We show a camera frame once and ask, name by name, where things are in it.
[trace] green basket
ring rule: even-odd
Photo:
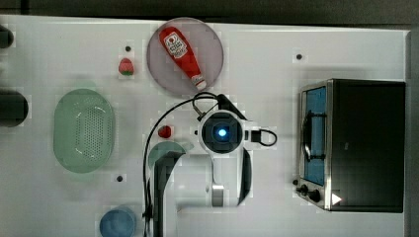
[[[74,173],[88,173],[105,164],[114,146],[115,116],[97,92],[78,89],[58,102],[54,115],[53,151]]]

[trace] red small object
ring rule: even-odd
[[[120,73],[124,76],[130,76],[133,74],[133,64],[128,58],[123,58],[120,62],[119,67]]]
[[[158,129],[158,135],[167,139],[172,135],[172,128],[170,128],[170,126],[164,125]]]

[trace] ketchup label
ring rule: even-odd
[[[171,33],[164,39],[168,52],[175,58],[181,58],[187,53],[186,44],[176,33]]]

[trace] black cable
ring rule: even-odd
[[[212,96],[212,97],[216,98],[216,94],[213,94],[213,93],[211,93],[211,92],[200,92],[200,93],[198,93],[197,95],[195,95],[195,96],[194,96],[194,99],[195,99],[195,98],[198,98],[200,95],[210,95],[210,96]],[[193,106],[194,108],[196,108],[196,106],[195,106],[195,100],[193,100],[193,101],[192,101],[192,106]]]
[[[276,134],[274,134],[271,130],[268,130],[268,129],[259,129],[259,130],[260,130],[260,131],[265,131],[265,132],[268,132],[268,133],[270,133],[270,134],[273,134],[273,135],[274,135],[274,137],[275,137],[275,141],[274,141],[274,142],[272,142],[272,143],[270,143],[270,144],[267,144],[267,143],[262,142],[262,139],[261,139],[261,141],[259,141],[259,143],[260,143],[261,145],[263,145],[263,146],[273,146],[273,145],[275,145],[275,144],[277,143],[278,137],[277,137],[277,135],[276,135]]]
[[[200,95],[211,95],[211,97],[209,97],[209,96],[200,97]],[[214,100],[216,100],[216,95],[213,94],[213,93],[210,93],[210,92],[201,92],[201,93],[198,93],[193,99],[186,100],[186,101],[181,102],[180,104],[172,107],[170,110],[168,110],[166,113],[164,113],[163,116],[160,117],[160,119],[156,122],[156,124],[151,129],[150,133],[148,134],[147,141],[145,143],[144,156],[143,156],[143,160],[142,160],[142,182],[143,182],[143,187],[144,187],[144,201],[145,201],[145,212],[142,214],[142,217],[145,217],[145,225],[144,225],[143,236],[146,235],[145,230],[147,228],[148,222],[150,221],[150,218],[152,217],[151,192],[150,192],[150,187],[149,187],[149,180],[148,180],[148,184],[147,184],[147,178],[146,178],[146,175],[145,175],[146,161],[147,161],[147,151],[148,151],[148,146],[150,144],[151,136],[154,133],[158,124],[164,118],[166,118],[167,115],[169,115],[171,112],[173,112],[175,109],[177,109],[177,108],[179,108],[179,107],[181,107],[181,106],[183,106],[187,103],[190,103],[190,102],[192,102],[193,105],[195,105],[196,100],[202,100],[202,99],[214,99]]]

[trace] ketchup bottle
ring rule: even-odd
[[[185,72],[198,90],[203,90],[207,86],[207,82],[201,74],[200,66],[198,66],[191,46],[182,33],[174,27],[168,27],[159,36],[161,44],[170,57]]]

